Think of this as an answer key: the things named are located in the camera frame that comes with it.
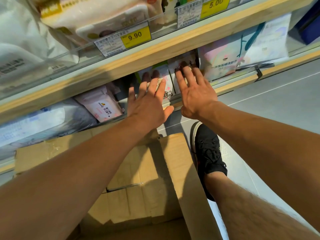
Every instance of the black shoe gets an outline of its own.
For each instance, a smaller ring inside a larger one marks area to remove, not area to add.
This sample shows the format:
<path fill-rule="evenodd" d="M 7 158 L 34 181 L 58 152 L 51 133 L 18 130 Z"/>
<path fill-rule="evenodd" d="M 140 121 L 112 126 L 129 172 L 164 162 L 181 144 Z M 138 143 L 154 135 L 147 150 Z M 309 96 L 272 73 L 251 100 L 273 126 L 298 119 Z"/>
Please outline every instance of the black shoe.
<path fill-rule="evenodd" d="M 191 128 L 190 142 L 197 160 L 197 171 L 207 198 L 214 198 L 207 191 L 204 176 L 205 173 L 222 172 L 227 175 L 227 166 L 222 161 L 219 138 L 216 133 L 202 122 L 195 123 Z"/>

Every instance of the shoe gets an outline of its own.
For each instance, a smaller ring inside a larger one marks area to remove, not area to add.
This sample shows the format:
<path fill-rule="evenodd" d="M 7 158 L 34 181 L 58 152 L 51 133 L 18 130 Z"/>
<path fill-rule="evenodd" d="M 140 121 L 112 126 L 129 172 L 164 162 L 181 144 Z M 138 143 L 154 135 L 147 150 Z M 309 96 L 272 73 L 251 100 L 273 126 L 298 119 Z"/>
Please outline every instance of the shoe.
<path fill-rule="evenodd" d="M 205 173 L 223 172 L 225 175 L 228 173 L 227 166 L 222 161 L 219 138 L 216 133 L 200 121 L 192 126 L 190 137 L 202 187 L 207 198 L 214 201 L 206 189 L 204 177 Z"/>

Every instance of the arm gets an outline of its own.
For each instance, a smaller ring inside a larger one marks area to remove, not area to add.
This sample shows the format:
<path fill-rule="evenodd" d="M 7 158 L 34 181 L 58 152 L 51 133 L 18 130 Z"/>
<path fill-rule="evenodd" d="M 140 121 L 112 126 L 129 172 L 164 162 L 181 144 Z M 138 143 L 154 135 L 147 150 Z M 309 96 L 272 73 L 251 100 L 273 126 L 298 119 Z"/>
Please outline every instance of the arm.
<path fill-rule="evenodd" d="M 129 90 L 128 117 L 108 131 L 23 173 L 0 188 L 0 239 L 63 239 L 106 188 L 130 150 L 166 121 L 165 82 Z"/>
<path fill-rule="evenodd" d="M 198 68 L 176 77 L 182 115 L 206 124 L 225 140 L 263 181 L 320 231 L 320 135 L 228 107 Z"/>

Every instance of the open cardboard box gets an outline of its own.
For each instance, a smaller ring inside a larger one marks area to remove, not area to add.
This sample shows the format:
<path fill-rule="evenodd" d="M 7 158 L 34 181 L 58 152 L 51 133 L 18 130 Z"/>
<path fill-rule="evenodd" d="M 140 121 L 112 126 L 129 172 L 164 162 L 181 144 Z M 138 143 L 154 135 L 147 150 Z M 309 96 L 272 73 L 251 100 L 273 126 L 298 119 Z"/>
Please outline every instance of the open cardboard box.
<path fill-rule="evenodd" d="M 114 124 L 18 149 L 15 171 L 23 173 Z M 75 238 L 222 239 L 184 135 L 160 138 L 154 130 L 140 141 L 68 239 Z"/>

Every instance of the floor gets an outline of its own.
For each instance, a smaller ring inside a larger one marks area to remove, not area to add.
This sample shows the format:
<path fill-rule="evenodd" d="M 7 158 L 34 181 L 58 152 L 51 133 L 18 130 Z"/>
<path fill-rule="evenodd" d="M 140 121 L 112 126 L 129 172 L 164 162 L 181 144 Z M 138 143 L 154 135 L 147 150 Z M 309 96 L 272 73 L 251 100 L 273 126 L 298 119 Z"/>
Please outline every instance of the floor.
<path fill-rule="evenodd" d="M 320 59 L 219 96 L 219 100 L 232 108 L 320 134 L 319 66 Z M 180 111 L 176 111 L 158 128 L 158 132 L 162 136 L 184 133 L 190 143 L 190 129 L 195 122 L 183 117 Z M 227 164 L 228 177 L 232 181 L 314 230 L 221 138 L 220 145 L 223 160 Z M 214 202 L 209 203 L 223 239 L 228 239 L 217 205 Z"/>

